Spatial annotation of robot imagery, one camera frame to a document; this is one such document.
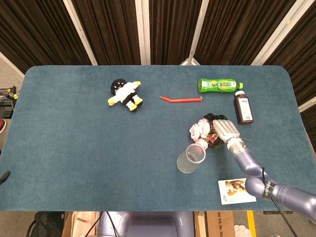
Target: brown medicine bottle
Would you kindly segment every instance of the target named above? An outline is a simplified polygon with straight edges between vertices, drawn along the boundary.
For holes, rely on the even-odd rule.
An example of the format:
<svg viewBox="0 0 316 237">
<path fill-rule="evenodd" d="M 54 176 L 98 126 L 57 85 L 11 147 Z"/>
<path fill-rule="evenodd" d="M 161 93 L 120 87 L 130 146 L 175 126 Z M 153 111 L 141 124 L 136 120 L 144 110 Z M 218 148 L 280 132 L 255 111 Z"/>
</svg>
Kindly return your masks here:
<svg viewBox="0 0 316 237">
<path fill-rule="evenodd" d="M 234 106 L 237 121 L 239 124 L 253 123 L 250 103 L 248 97 L 245 95 L 245 92 L 243 92 L 242 90 L 235 93 Z"/>
</svg>

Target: white bottle cap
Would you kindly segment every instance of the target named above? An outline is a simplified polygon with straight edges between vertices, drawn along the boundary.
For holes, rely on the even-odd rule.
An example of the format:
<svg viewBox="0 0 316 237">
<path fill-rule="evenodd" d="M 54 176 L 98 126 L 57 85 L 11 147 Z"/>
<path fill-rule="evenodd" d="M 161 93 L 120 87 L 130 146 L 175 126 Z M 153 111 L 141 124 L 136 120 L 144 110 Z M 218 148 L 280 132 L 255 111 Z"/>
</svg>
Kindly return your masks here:
<svg viewBox="0 0 316 237">
<path fill-rule="evenodd" d="M 241 94 L 245 94 L 245 92 L 243 90 L 237 91 L 235 93 L 235 96 L 241 95 Z"/>
</svg>

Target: black plush head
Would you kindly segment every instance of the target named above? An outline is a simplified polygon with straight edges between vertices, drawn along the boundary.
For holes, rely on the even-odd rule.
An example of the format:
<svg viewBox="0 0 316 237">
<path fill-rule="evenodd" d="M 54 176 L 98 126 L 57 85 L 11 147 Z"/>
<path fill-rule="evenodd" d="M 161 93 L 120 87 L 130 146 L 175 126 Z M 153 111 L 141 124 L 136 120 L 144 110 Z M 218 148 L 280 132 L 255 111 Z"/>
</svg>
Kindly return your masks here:
<svg viewBox="0 0 316 237">
<path fill-rule="evenodd" d="M 112 85 L 111 85 L 112 94 L 115 95 L 115 92 L 119 88 L 123 87 L 125 84 L 126 84 L 126 81 L 124 79 L 116 79 L 114 82 L 112 82 Z"/>
</svg>

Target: stuffed penguin toy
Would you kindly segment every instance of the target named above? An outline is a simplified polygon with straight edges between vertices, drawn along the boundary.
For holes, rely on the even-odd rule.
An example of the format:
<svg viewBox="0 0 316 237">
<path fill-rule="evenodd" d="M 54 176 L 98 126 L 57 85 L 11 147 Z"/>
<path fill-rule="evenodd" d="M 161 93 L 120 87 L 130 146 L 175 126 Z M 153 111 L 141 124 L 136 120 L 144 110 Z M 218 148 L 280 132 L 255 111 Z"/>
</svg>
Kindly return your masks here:
<svg viewBox="0 0 316 237">
<path fill-rule="evenodd" d="M 139 98 L 135 91 L 140 84 L 140 81 L 126 82 L 124 79 L 116 79 L 111 85 L 111 93 L 115 96 L 108 99 L 109 105 L 112 106 L 120 101 L 130 111 L 136 111 L 137 106 L 143 103 L 143 99 Z"/>
</svg>

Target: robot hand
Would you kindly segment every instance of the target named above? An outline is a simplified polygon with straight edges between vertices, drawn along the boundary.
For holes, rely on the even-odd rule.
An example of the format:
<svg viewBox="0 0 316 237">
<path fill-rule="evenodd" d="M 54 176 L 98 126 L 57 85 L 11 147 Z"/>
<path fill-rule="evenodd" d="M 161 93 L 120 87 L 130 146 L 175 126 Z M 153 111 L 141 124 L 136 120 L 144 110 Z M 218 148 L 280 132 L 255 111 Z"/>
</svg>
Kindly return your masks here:
<svg viewBox="0 0 316 237">
<path fill-rule="evenodd" d="M 230 120 L 213 120 L 213 125 L 217 135 L 225 144 L 227 144 L 231 138 L 239 138 L 240 136 L 237 128 Z"/>
<path fill-rule="evenodd" d="M 213 120 L 213 125 L 218 136 L 227 144 L 228 150 L 234 156 L 235 161 L 248 176 L 246 190 L 250 195 L 274 201 L 293 211 L 299 212 L 316 222 L 316 195 L 300 190 L 289 185 L 278 184 L 269 174 L 264 172 L 266 183 L 263 179 L 263 168 L 255 160 L 239 138 L 239 132 L 230 120 Z"/>
</svg>

